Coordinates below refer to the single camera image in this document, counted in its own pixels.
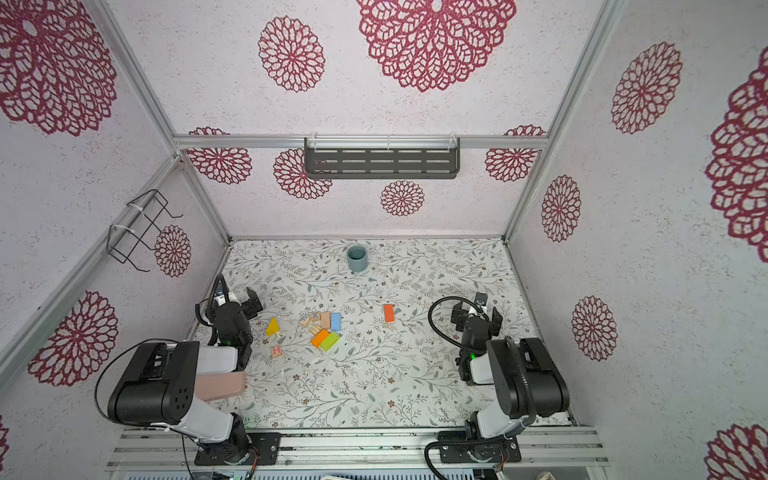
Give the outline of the red rectangular block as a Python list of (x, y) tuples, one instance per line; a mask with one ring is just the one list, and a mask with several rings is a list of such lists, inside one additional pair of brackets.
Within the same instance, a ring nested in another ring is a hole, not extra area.
[(384, 318), (386, 323), (395, 322), (395, 306), (393, 304), (385, 304), (383, 306)]

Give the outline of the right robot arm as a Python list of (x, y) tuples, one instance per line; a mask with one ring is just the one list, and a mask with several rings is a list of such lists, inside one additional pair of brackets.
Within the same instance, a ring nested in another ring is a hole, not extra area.
[(456, 303), (451, 323), (462, 334), (456, 358), (462, 381), (470, 386), (491, 386), (496, 399), (471, 414), (462, 437), (451, 435), (441, 451), (476, 463), (517, 461), (515, 436), (538, 418), (564, 413), (570, 406), (568, 387), (544, 343), (535, 337), (502, 338), (503, 317), (497, 309), (485, 318), (485, 301), (473, 307)]

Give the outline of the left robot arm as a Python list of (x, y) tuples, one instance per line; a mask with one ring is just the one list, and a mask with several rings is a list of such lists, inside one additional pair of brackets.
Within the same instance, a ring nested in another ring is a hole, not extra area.
[(250, 322), (263, 309), (252, 288), (245, 294), (239, 298), (218, 275), (207, 301), (195, 306), (197, 320), (211, 330), (208, 343), (147, 339), (129, 349), (132, 357), (101, 415), (123, 426), (176, 432), (213, 465), (256, 461), (242, 416), (211, 404), (245, 389)]

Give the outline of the yellow triangular block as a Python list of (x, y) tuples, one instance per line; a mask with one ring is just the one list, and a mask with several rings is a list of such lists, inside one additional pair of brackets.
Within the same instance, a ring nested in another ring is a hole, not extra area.
[(267, 336), (273, 336), (273, 335), (277, 334), (279, 331), (280, 331), (280, 327), (279, 327), (279, 324), (277, 322), (277, 319), (275, 317), (272, 317), (270, 322), (269, 322), (269, 324), (268, 324), (268, 326), (267, 326), (267, 328), (266, 328), (266, 330), (265, 330), (265, 334)]

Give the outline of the pink flat block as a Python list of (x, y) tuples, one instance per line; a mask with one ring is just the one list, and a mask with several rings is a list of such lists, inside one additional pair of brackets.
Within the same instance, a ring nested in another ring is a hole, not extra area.
[(246, 389), (244, 371), (199, 375), (195, 381), (195, 395), (202, 401), (214, 401), (241, 395)]

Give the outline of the orange rectangular block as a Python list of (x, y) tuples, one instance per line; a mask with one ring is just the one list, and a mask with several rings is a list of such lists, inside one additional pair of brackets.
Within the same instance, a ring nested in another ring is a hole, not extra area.
[(326, 329), (320, 330), (311, 340), (311, 344), (315, 348), (319, 348), (322, 342), (330, 335), (330, 332)]

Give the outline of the blue rectangular block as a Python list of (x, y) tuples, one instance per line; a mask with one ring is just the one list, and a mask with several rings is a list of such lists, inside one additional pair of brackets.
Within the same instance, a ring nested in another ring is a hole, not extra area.
[(331, 331), (332, 332), (340, 332), (341, 331), (341, 320), (342, 315), (338, 312), (333, 312), (331, 314)]

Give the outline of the green rectangular block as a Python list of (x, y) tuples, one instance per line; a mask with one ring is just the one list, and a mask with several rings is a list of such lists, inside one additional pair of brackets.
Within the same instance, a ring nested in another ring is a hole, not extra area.
[(328, 352), (339, 340), (340, 335), (337, 332), (331, 332), (320, 343), (320, 348)]

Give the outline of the teal cup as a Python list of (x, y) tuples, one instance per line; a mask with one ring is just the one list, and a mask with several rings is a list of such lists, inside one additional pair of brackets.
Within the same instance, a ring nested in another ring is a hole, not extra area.
[(346, 252), (346, 259), (349, 269), (354, 273), (360, 273), (368, 267), (368, 255), (365, 247), (353, 245)]

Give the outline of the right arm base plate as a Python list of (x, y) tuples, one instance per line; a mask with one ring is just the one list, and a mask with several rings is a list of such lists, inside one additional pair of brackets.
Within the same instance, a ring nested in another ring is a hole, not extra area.
[(466, 434), (459, 431), (442, 431), (437, 440), (443, 442), (439, 447), (440, 461), (447, 464), (464, 463), (518, 463), (522, 460), (521, 451), (515, 437), (502, 437), (493, 443), (471, 443)]

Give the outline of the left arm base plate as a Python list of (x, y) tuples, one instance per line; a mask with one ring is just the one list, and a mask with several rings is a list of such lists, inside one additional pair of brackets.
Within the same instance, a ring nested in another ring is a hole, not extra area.
[(221, 443), (201, 443), (195, 466), (274, 465), (280, 449), (280, 433), (247, 433), (239, 439)]

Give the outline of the grey wall shelf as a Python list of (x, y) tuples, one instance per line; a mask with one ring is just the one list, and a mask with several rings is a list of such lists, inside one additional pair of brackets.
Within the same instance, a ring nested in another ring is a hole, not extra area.
[(306, 138), (304, 168), (313, 180), (449, 180), (460, 171), (460, 140), (343, 142)]

